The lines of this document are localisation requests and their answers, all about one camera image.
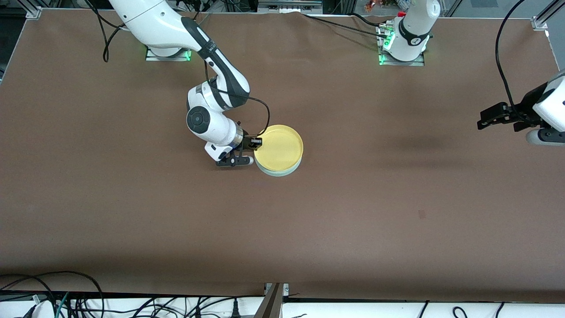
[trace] yellow dish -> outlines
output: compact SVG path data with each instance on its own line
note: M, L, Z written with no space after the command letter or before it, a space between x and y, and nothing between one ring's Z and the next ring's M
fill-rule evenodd
M273 125L267 127L260 137L263 145L255 150L255 160L260 167L282 172L298 166L304 145L296 130L284 125Z

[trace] white robotic arm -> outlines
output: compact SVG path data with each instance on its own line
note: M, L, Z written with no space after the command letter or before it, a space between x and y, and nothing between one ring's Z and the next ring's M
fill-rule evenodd
M437 0L413 1L404 17L394 18L394 36L384 49L399 61L413 61L425 50L432 26L440 16Z
M528 92L519 104L500 102L481 112L479 130L514 123L514 131L539 126L526 139L536 145L565 145L565 70Z
M247 101L250 89L243 74L196 22L179 15L165 0L110 0L110 3L132 34L155 55L171 56L181 48L190 49L216 72L209 83L205 81L188 92L186 124L207 141L206 152L220 163L243 142L243 129L222 114ZM254 141L258 147L260 140ZM242 157L238 164L252 163L253 158Z

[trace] brown table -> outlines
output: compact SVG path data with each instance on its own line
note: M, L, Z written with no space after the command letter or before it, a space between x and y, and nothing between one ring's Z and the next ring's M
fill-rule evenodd
M300 14L207 19L271 123L302 135L298 170L273 178L216 168L187 129L196 55L145 62L119 32L104 63L91 12L44 10L0 85L0 270L80 270L121 292L284 281L304 297L565 301L564 149L476 129L506 100L499 24L440 19L426 66L393 67L371 36ZM517 100L557 71L527 20L508 23L501 60ZM227 116L266 120L254 102Z

